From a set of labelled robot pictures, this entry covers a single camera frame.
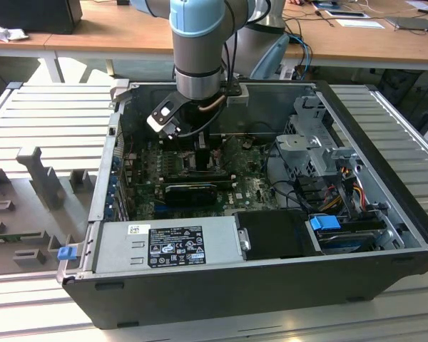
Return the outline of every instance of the blue clip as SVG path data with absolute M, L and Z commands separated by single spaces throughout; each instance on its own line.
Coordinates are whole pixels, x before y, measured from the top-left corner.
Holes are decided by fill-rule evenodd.
M 340 229 L 340 223 L 336 216 L 320 215 L 310 220 L 313 230 Z
M 58 260 L 76 260 L 76 247 L 60 247 L 58 249 Z

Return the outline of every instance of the sticker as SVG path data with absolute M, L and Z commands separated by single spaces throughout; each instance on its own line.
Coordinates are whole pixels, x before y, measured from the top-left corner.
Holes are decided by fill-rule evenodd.
M 150 224 L 129 224 L 128 233 L 129 234 L 147 234 L 151 228 Z
M 133 224 L 131 226 L 149 226 Z M 206 264 L 201 226 L 149 229 L 148 265 L 151 268 Z

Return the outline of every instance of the wire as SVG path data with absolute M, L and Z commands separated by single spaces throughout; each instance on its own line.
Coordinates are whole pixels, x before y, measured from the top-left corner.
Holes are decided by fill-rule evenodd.
M 260 20 L 263 20 L 270 13 L 270 11 L 271 11 L 271 1 L 270 0 L 265 0 L 265 1 L 266 1 L 266 4 L 268 5 L 268 8 L 266 9 L 265 13 L 262 14 L 262 16 L 254 19 L 252 21 L 248 21 L 246 23 L 246 25 L 248 25 L 248 24 L 255 24 L 255 23 L 259 22 Z
M 235 12 L 233 12 L 230 4 L 224 0 L 225 5 L 227 6 L 228 10 L 230 11 L 230 15 L 231 15 L 231 20 L 232 20 L 232 32 L 235 31 L 236 28 L 236 18 L 235 18 Z M 231 83 L 233 82 L 233 73 L 235 71 L 235 61 L 236 61 L 236 51 L 238 49 L 238 32 L 235 31 L 235 33 L 233 33 L 235 35 L 235 40 L 233 42 L 233 55 L 232 55 L 232 61 L 231 61 L 231 65 L 230 65 L 230 70 L 228 72 L 228 77 L 227 77 L 227 89 L 229 89 L 231 87 Z M 230 57 L 229 57 L 229 53 L 228 53 L 228 47 L 227 44 L 224 43 L 224 47 L 227 51 L 227 57 L 230 63 Z
M 225 49 L 225 54 L 227 55 L 227 84 L 230 84 L 230 52 L 228 51 L 226 42 L 223 44 L 223 48 Z
M 407 18 L 420 18 L 420 17 L 422 17 L 422 16 L 428 16 L 428 14 L 420 14 L 420 15 L 418 15 L 418 16 L 410 16 L 410 17 L 407 17 Z M 283 18 L 284 18 L 284 21 L 287 21 L 287 20 L 299 20 L 299 21 L 320 21 L 320 20 L 338 20 L 338 19 L 340 19 L 340 18 L 324 18 L 324 19 L 321 19 L 321 18 L 316 18 L 316 19 L 305 19 L 305 18 L 300 18 L 300 17 L 298 17 L 298 18 L 292 18 L 292 17 L 289 17 L 289 16 L 283 16 Z M 355 20 L 376 20 L 376 19 L 385 19 L 385 16 L 371 16 L 371 17 L 369 17 L 369 18 L 355 18 Z
M 223 101 L 225 101 L 227 98 L 227 96 L 225 95 L 221 95 L 219 96 L 219 98 L 217 100 L 215 100 L 214 102 L 212 102 L 210 105 L 207 105 L 206 107 L 201 107 L 200 105 L 198 106 L 198 110 L 202 113 L 206 113 L 209 112 L 210 110 L 214 109 L 215 107 L 217 107 L 218 105 L 220 105 Z
M 103 1 L 99 1 L 99 0 L 82 0 L 82 1 L 92 1 L 92 2 L 96 2 L 97 4 L 102 4 L 103 2 L 112 2 L 112 1 L 117 1 L 117 0 L 103 0 Z
M 225 102 L 223 102 L 223 104 L 219 107 L 217 113 L 214 114 L 214 116 L 211 119 L 209 119 L 209 121 L 207 123 L 205 123 L 203 126 L 201 126 L 200 128 L 197 128 L 193 132 L 176 135 L 176 137 L 177 138 L 189 138 L 189 137 L 193 137 L 194 135 L 197 135 L 200 132 L 203 132 L 211 123 L 213 123 L 214 121 L 217 120 L 219 115 L 222 113 L 224 107 L 225 107 Z
M 270 130 L 272 130 L 274 133 L 279 134 L 280 132 L 276 131 L 274 128 L 271 127 L 269 123 L 266 121 L 252 121 L 249 125 L 247 125 L 244 129 L 244 133 L 248 134 L 250 133 L 250 129 L 256 125 L 264 125 L 268 127 Z
M 415 110 L 420 105 L 420 103 L 423 101 L 423 99 L 427 96 L 427 94 L 428 94 L 428 88 L 425 90 L 425 92 L 420 97 L 420 99 L 417 101 L 417 103 L 415 103 L 413 109 L 411 110 L 411 113 L 409 114 L 409 118 L 412 117 L 412 115 L 414 114 Z
M 236 50 L 238 49 L 238 32 L 235 32 L 235 41 L 233 43 L 233 56 L 231 62 L 231 70 L 230 70 L 230 84 L 228 87 L 231 87 L 231 83 L 233 82 L 233 72 L 235 71 L 235 62 L 236 62 Z
M 289 20 L 295 20 L 297 22 L 300 37 L 297 37 L 292 33 L 292 30 L 290 29 L 290 27 L 287 24 L 287 21 L 289 21 Z M 300 43 L 300 45 L 302 47 L 302 58 L 301 58 L 301 61 L 298 63 L 297 66 L 301 66 L 302 62 L 306 59 L 305 70 L 303 71 L 302 75 L 300 76 L 300 79 L 304 80 L 307 72 L 309 71 L 309 67 L 312 63 L 312 57 L 313 57 L 312 48 L 304 40 L 299 19 L 287 18 L 284 20 L 284 22 L 285 22 L 285 26 L 287 27 L 287 30 L 290 32 L 290 37 L 295 39 L 298 43 Z
M 366 8 L 368 8 L 370 11 L 373 11 L 373 12 L 376 12 L 376 13 L 381 13 L 381 14 L 383 14 L 383 13 L 385 13 L 385 12 L 381 12 L 381 11 L 376 11 L 375 9 L 372 9 L 371 8 L 371 6 L 370 6 L 370 2 L 369 2 L 369 0 L 365 0 L 365 5 L 364 4 L 360 4 L 360 3 L 358 3 L 357 2 L 357 5 L 359 5 L 359 6 L 363 6 L 363 7 L 366 7 Z
M 316 10 L 315 12 L 315 15 L 316 16 L 319 16 L 320 18 L 322 18 L 322 19 L 326 19 L 323 15 L 322 15 L 322 12 L 321 11 L 319 11 L 319 10 Z M 327 23 L 328 23 L 328 25 L 330 25 L 331 27 L 335 27 L 335 25 L 333 25 L 333 24 L 331 24 L 330 23 L 330 21 L 329 20 L 325 20 Z

